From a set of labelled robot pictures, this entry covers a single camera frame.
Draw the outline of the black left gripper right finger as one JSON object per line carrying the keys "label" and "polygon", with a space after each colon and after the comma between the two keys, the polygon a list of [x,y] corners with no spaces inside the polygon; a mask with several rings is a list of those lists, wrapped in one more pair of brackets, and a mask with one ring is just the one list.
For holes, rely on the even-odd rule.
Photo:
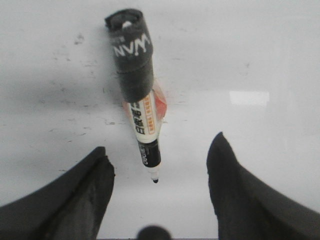
{"label": "black left gripper right finger", "polygon": [[320,214],[244,168],[222,132],[210,145],[206,166],[220,240],[320,238]]}

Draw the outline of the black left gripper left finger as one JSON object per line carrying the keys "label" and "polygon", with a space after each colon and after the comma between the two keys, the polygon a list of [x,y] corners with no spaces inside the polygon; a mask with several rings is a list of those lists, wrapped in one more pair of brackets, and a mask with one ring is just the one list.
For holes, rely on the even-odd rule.
{"label": "black left gripper left finger", "polygon": [[56,180],[0,208],[2,240],[95,240],[114,188],[106,149],[96,147]]}

